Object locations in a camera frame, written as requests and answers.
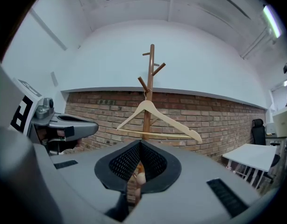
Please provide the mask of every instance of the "black chair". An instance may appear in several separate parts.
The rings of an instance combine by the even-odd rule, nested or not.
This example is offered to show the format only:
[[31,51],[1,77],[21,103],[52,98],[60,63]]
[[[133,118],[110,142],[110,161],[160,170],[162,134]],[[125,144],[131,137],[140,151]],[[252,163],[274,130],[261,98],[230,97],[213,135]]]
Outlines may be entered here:
[[[254,119],[252,121],[253,127],[251,128],[251,133],[254,138],[254,144],[257,145],[266,145],[266,139],[265,139],[265,127],[263,126],[263,120],[261,119]],[[279,143],[270,143],[272,146],[280,145]],[[280,156],[275,154],[273,158],[273,162],[271,164],[271,167],[274,167],[278,162],[280,161]],[[273,183],[273,178],[268,175],[267,172],[263,174],[264,177],[269,178],[271,181],[270,183]]]

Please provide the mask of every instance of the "wooden hanger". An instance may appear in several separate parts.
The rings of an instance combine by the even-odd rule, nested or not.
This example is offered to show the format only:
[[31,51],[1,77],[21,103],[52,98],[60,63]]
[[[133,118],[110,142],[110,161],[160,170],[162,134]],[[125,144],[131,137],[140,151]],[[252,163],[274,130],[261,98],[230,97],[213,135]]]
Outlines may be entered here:
[[[148,132],[140,132],[140,131],[121,129],[125,124],[129,123],[132,119],[134,119],[143,110],[148,111],[149,113],[153,114],[157,118],[163,120],[167,124],[175,127],[176,129],[182,131],[183,133],[185,133],[187,135],[176,135],[176,134],[166,134],[166,133],[148,133]],[[141,133],[141,134],[153,135],[153,136],[162,136],[162,137],[187,138],[187,139],[192,138],[192,139],[197,140],[198,142],[202,142],[200,135],[196,131],[189,130],[189,128],[186,127],[185,125],[180,124],[179,122],[177,122],[177,121],[165,116],[164,114],[160,113],[156,109],[155,105],[149,100],[145,100],[145,101],[141,102],[139,104],[139,106],[137,107],[137,109],[135,110],[135,112],[128,119],[126,119],[124,122],[122,122],[117,127],[117,130],[122,130],[122,131],[126,131],[126,132],[131,132],[131,133]]]

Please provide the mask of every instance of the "coat rack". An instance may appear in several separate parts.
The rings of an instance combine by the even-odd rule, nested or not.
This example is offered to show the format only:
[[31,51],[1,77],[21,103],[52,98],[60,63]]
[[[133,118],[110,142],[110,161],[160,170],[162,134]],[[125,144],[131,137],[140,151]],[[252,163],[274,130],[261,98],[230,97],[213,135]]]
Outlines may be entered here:
[[[138,78],[140,84],[143,86],[143,89],[146,93],[146,100],[149,100],[149,101],[152,101],[152,96],[153,96],[153,78],[163,67],[165,67],[165,63],[162,63],[161,65],[154,63],[154,51],[155,51],[155,46],[154,44],[151,44],[150,52],[143,53],[143,56],[150,55],[149,71],[148,71],[148,85],[145,84],[144,80],[141,77]],[[151,114],[148,111],[144,111],[143,132],[149,133],[151,124],[153,124],[156,121],[156,120],[153,120],[151,122],[150,119],[151,119]],[[148,140],[149,136],[146,134],[143,134],[143,139]]]

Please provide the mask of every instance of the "light fixture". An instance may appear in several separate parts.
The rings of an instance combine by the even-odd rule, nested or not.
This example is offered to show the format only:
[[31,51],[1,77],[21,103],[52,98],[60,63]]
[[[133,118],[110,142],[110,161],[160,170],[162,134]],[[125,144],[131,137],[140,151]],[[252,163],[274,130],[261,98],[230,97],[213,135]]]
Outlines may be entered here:
[[264,14],[266,15],[267,19],[269,20],[269,23],[273,29],[273,32],[274,32],[276,38],[278,38],[280,36],[280,29],[278,27],[278,24],[275,21],[275,18],[273,17],[273,14],[272,14],[269,6],[265,6],[263,11],[264,11]]

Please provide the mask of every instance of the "white tabletop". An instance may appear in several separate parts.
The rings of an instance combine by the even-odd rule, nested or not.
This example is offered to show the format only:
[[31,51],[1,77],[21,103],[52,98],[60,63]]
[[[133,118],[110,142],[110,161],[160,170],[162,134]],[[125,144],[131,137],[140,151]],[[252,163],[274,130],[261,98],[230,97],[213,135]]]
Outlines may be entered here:
[[276,146],[243,144],[241,147],[222,156],[243,165],[268,172],[273,162],[275,151]]

